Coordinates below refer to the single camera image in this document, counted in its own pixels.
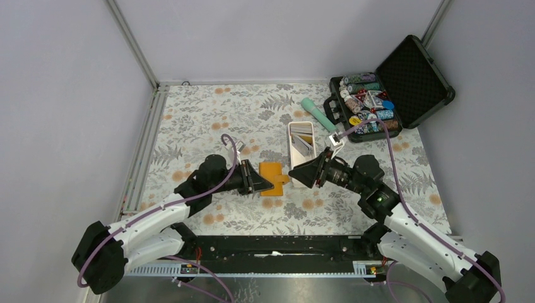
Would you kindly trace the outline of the orange leather card holder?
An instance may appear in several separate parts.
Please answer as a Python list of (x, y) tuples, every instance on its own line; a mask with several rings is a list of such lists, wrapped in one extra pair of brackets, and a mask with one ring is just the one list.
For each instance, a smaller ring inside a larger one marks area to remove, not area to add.
[(280, 162), (261, 162), (259, 164), (260, 175), (268, 180), (273, 188), (260, 192), (260, 196), (280, 197), (284, 195), (283, 186), (290, 181), (290, 177), (283, 173), (283, 166)]

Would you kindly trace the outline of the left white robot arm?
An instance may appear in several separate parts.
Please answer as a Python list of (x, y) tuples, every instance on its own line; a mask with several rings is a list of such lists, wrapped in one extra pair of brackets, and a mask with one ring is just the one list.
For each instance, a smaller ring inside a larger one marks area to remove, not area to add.
[(214, 193), (248, 195), (273, 188), (248, 160), (228, 169), (224, 157), (209, 155), (162, 202), (110, 225), (89, 225), (71, 258), (79, 271), (78, 283), (100, 295), (141, 265), (173, 255), (189, 259), (196, 243), (183, 222), (210, 205)]

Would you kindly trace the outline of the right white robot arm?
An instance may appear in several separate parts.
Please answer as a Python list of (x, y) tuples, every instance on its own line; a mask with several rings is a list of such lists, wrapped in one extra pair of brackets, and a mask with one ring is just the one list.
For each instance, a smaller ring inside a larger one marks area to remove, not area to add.
[(368, 259), (401, 263), (432, 282), (448, 302), (490, 302), (496, 295), (505, 302), (498, 259), (488, 251), (476, 253), (421, 218), (383, 182), (373, 155), (361, 155), (349, 166), (326, 148), (289, 175), (309, 188), (330, 182), (360, 195), (358, 206), (376, 221), (379, 233), (362, 242)]

